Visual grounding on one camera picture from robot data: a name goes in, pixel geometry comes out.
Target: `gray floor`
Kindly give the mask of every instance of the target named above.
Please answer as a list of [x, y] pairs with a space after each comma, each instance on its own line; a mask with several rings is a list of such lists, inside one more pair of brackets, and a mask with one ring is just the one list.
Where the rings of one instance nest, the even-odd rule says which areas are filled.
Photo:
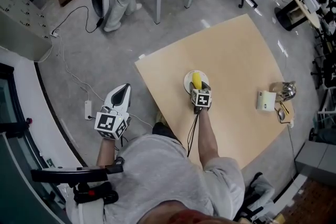
[[[278, 6], [274, 0], [256, 0], [259, 4], [258, 13], [247, 3], [242, 9], [238, 8], [239, 1], [193, 0], [192, 6], [185, 9], [183, 0], [163, 0], [162, 20], [156, 25], [152, 19], [154, 1], [138, 0], [144, 8], [123, 18], [121, 28], [109, 34], [100, 29], [93, 34], [86, 33], [86, 10], [80, 9], [61, 27], [65, 57], [71, 71], [90, 83], [103, 98], [114, 87], [126, 82], [131, 83], [133, 95], [130, 112], [153, 124], [157, 106], [135, 68], [134, 62], [139, 56], [148, 55], [204, 29], [207, 25], [215, 25], [247, 13], [265, 38], [285, 80], [295, 80], [297, 83], [298, 93], [293, 99], [295, 125], [291, 129], [294, 151], [297, 154], [308, 137], [313, 115], [319, 105], [314, 81], [310, 75], [314, 55], [314, 30], [308, 22], [292, 32], [284, 30], [274, 20], [274, 8]], [[280, 7], [285, 5], [281, 0], [278, 3]], [[81, 5], [90, 8], [88, 28], [94, 29], [98, 19], [90, 0], [73, 0], [64, 8], [60, 8], [57, 0], [50, 0], [45, 6], [50, 25], [55, 27], [71, 10]], [[288, 52], [287, 60], [278, 46], [278, 41]], [[101, 138], [93, 129], [94, 121], [84, 120], [84, 101], [87, 94], [72, 82], [71, 76], [66, 72], [65, 65], [58, 55], [59, 42], [59, 38], [54, 40], [55, 48], [51, 56], [39, 64], [42, 78], [51, 103], [59, 118], [65, 122], [79, 153], [88, 164], [94, 164]], [[102, 102], [92, 92], [90, 95], [93, 110], [100, 110]], [[149, 131], [146, 125], [133, 119], [127, 137]], [[243, 169], [246, 182], [258, 171], [266, 175], [275, 186], [276, 193], [291, 180], [295, 171], [287, 128]]]

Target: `person's arm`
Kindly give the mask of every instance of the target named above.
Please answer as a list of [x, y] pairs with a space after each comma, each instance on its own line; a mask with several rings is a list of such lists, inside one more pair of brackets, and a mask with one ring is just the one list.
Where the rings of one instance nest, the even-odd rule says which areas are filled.
[[115, 140], [103, 138], [97, 159], [98, 166], [112, 165], [114, 162]]
[[202, 109], [199, 115], [198, 153], [203, 168], [213, 158], [219, 157], [215, 134], [211, 127], [207, 109]]

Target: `white cable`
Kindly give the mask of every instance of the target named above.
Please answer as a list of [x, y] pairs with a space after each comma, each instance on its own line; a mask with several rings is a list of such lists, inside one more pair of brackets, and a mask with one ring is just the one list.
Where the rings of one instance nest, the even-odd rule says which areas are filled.
[[153, 126], [152, 126], [151, 124], [147, 123], [146, 121], [143, 121], [143, 120], [140, 119], [138, 116], [135, 116], [135, 115], [133, 115], [133, 114], [131, 114], [131, 113], [129, 113], [129, 114], [130, 114], [131, 116], [137, 118], [139, 121], [143, 122], [144, 124], [147, 124], [147, 125], [149, 125], [151, 128], [153, 128]]
[[[296, 163], [295, 163], [294, 145], [293, 145], [293, 141], [292, 141], [292, 137], [291, 137], [291, 133], [290, 133], [288, 124], [287, 124], [287, 129], [288, 129], [288, 134], [289, 134], [290, 144], [291, 144], [291, 147], [292, 147], [293, 161], [294, 161], [294, 168], [295, 168], [296, 172], [298, 173], [297, 166], [296, 166]], [[290, 176], [291, 176], [291, 178], [292, 178], [292, 180], [293, 180], [293, 185], [296, 186], [296, 188], [297, 188], [298, 190], [300, 190], [300, 188], [295, 184], [295, 180], [294, 180], [294, 177], [293, 177], [292, 172], [290, 172]]]
[[[94, 91], [94, 89], [92, 88], [92, 86], [90, 85], [90, 84], [88, 84], [88, 83], [86, 83], [86, 82], [83, 82], [83, 81], [81, 81], [76, 75], [74, 75], [71, 71], [70, 71], [70, 69], [69, 69], [69, 67], [68, 67], [68, 64], [67, 64], [67, 62], [66, 62], [66, 60], [65, 60], [65, 55], [64, 55], [64, 51], [65, 51], [65, 43], [63, 42], [63, 39], [62, 39], [62, 36], [61, 36], [61, 34], [60, 34], [60, 29], [59, 28], [57, 28], [58, 30], [59, 30], [59, 32], [58, 32], [58, 35], [59, 35], [59, 37], [60, 37], [60, 39], [61, 39], [61, 42], [60, 42], [60, 46], [63, 46], [63, 52], [62, 52], [62, 60], [63, 60], [63, 62], [64, 62], [64, 64], [65, 64], [65, 66], [66, 66], [66, 69], [67, 69], [67, 72], [71, 75], [71, 77], [72, 77], [72, 80], [76, 83], [76, 84], [79, 84], [77, 81], [75, 81], [73, 78], [76, 78], [80, 83], [82, 83], [82, 84], [85, 84], [85, 85], [87, 85], [87, 86], [89, 86], [90, 87], [90, 89], [91, 89], [91, 91], [101, 100], [101, 101], [105, 101], [103, 98], [101, 98], [95, 91]], [[88, 90], [87, 89], [85, 89], [85, 88], [83, 88], [82, 86], [80, 86], [84, 91], [86, 91], [87, 93], [88, 93], [88, 96], [89, 96], [89, 100], [90, 100], [90, 93], [88, 92]], [[151, 128], [153, 128], [153, 126], [151, 125], [151, 124], [149, 124], [149, 123], [147, 123], [146, 121], [143, 121], [142, 119], [140, 119], [138, 116], [136, 116], [136, 115], [133, 115], [133, 114], [131, 114], [131, 113], [129, 113], [131, 116], [133, 116], [133, 117], [135, 117], [136, 119], [138, 119], [139, 121], [141, 121], [142, 123], [144, 123], [144, 124], [147, 124], [148, 126], [150, 126]]]
[[[60, 37], [60, 39], [61, 39], [61, 42], [60, 42], [60, 49], [58, 50], [58, 52], [59, 52], [59, 54], [61, 54], [62, 60], [63, 60], [63, 62], [64, 62], [64, 64], [65, 64], [65, 66], [66, 66], [66, 70], [67, 70], [67, 72], [71, 75], [71, 78], [72, 78], [72, 80], [74, 81], [74, 83], [76, 83], [76, 84], [79, 85], [79, 83], [78, 83], [77, 81], [74, 80], [74, 78], [76, 78], [80, 83], [89, 86], [90, 89], [92, 90], [92, 92], [93, 92], [93, 93], [94, 93], [100, 100], [104, 101], [104, 100], [101, 99], [100, 96], [94, 91], [94, 89], [92, 88], [92, 86], [91, 86], [90, 84], [81, 81], [75, 74], [73, 74], [73, 73], [70, 71], [70, 69], [69, 69], [69, 67], [68, 67], [68, 64], [67, 64], [67, 62], [66, 62], [66, 60], [65, 60], [65, 43], [63, 42], [63, 39], [62, 39], [62, 36], [61, 36], [60, 32], [58, 33], [58, 35], [59, 35], [59, 37]], [[90, 100], [90, 93], [89, 93], [89, 91], [88, 91], [87, 89], [85, 89], [84, 87], [82, 87], [82, 86], [80, 86], [80, 87], [81, 87], [81, 89], [83, 89], [84, 91], [87, 92], [87, 94], [88, 94], [88, 100]]]
[[84, 224], [83, 204], [78, 204], [79, 224]]

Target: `black stand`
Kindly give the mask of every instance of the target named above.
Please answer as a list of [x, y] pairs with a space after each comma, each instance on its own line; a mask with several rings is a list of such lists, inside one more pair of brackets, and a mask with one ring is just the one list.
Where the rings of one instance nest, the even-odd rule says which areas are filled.
[[279, 23], [287, 31], [291, 31], [293, 28], [297, 27], [298, 25], [304, 23], [307, 20], [307, 17], [305, 16], [302, 19], [295, 22], [294, 24], [292, 24], [287, 14], [296, 7], [298, 7], [298, 4], [295, 2], [295, 0], [293, 0], [283, 9], [281, 8], [274, 9], [275, 15], [277, 16]]

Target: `round table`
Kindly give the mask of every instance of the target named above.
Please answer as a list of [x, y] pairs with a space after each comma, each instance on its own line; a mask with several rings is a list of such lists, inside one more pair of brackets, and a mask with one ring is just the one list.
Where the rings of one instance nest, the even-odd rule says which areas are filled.
[[[302, 18], [293, 23], [291, 21], [290, 17], [288, 16], [288, 13], [291, 12], [292, 10], [296, 9], [297, 7], [299, 7], [300, 10], [301, 10]], [[309, 11], [305, 9], [302, 2], [299, 1], [299, 0], [293, 0], [283, 9], [277, 7], [277, 8], [275, 8], [274, 11], [275, 11], [275, 14], [277, 16], [277, 19], [278, 19], [279, 23], [287, 31], [291, 31], [293, 28], [302, 24], [306, 20], [308, 20], [315, 28], [317, 28], [317, 29], [320, 28], [320, 20], [317, 16], [316, 12], [309, 13]]]

